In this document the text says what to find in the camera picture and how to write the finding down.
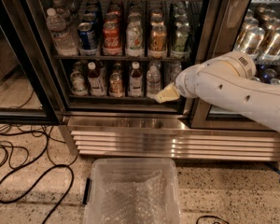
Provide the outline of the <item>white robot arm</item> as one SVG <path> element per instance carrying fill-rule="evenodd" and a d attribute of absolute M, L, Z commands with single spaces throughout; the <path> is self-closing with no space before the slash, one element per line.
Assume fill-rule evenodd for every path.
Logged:
<path fill-rule="evenodd" d="M 155 100 L 200 98 L 280 133 L 280 86 L 253 81 L 255 74 L 254 61 L 232 51 L 183 70 Z"/>

